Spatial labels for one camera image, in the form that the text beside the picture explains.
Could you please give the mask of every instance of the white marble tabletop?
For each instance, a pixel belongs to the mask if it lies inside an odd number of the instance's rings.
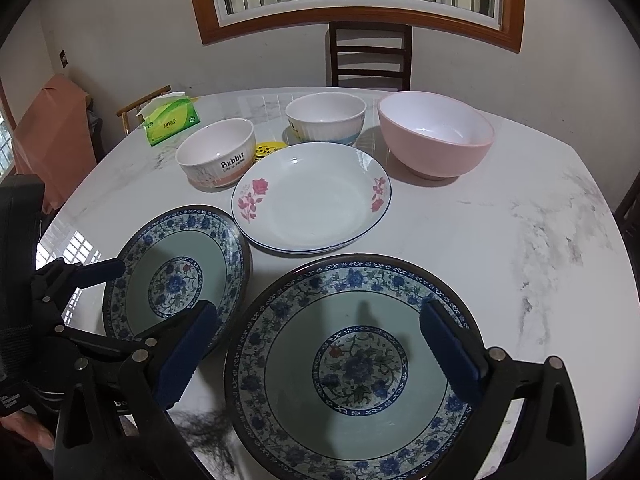
[[[217,120],[244,117],[258,142],[282,140],[285,106],[316,88],[279,88],[204,96],[202,122],[150,147],[139,128],[91,172],[62,208],[38,248],[38,262],[64,256],[91,262],[117,256],[147,221],[171,208],[209,204],[230,212],[232,189],[201,192],[175,162],[178,145]],[[580,408],[588,473],[619,454],[640,401],[640,309],[634,277],[611,212],[589,171],[566,144],[492,114],[496,130],[485,160],[457,180],[428,182],[388,153],[374,102],[383,92],[354,90],[368,104],[356,146],[386,167],[393,199],[370,232],[336,253],[403,258],[437,275],[465,301],[485,345],[513,358],[566,363]],[[254,271],[246,302],[284,273],[318,256],[283,258],[252,247]],[[104,285],[76,292],[65,321],[104,333]],[[224,403],[224,351],[207,357],[176,410],[206,412]],[[519,405],[514,403],[479,476],[496,467]],[[235,475],[270,475],[235,436]],[[212,472],[216,465],[210,464]]]

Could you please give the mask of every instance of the human hand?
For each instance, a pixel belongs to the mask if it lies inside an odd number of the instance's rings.
[[[20,411],[0,416],[0,424],[44,449],[53,449],[53,435],[30,413]]]

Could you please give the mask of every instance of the yellow coaster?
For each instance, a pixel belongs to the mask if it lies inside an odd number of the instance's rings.
[[[287,145],[284,142],[278,142],[277,140],[261,142],[255,147],[255,161],[258,162],[270,153],[277,152],[278,150],[286,147]]]

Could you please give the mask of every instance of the white ceramic bowl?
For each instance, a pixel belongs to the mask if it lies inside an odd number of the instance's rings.
[[[255,244],[311,254],[362,236],[383,217],[390,200],[389,177],[367,153],[309,142],[254,164],[234,189],[231,212]]]
[[[209,124],[180,145],[175,160],[195,186],[229,186],[254,163],[254,124],[247,119]]]
[[[285,113],[302,142],[318,140],[353,144],[364,124],[367,104],[344,92],[321,92],[293,100]]]
[[[378,116],[388,148],[424,178],[471,171],[494,142],[494,128],[480,112],[444,95],[397,92],[378,103]]]

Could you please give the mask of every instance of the pink flower pattern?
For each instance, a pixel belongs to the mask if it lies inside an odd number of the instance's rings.
[[[240,215],[246,219],[247,222],[251,222],[256,216],[256,204],[262,202],[262,197],[259,195],[266,195],[269,187],[269,183],[263,178],[253,180],[251,182],[252,190],[249,191],[249,186],[245,186],[242,190],[241,197],[238,199],[238,207],[241,209]]]
[[[371,211],[375,213],[385,203],[382,197],[385,194],[385,177],[375,178],[376,185],[373,187],[373,197],[371,199]]]

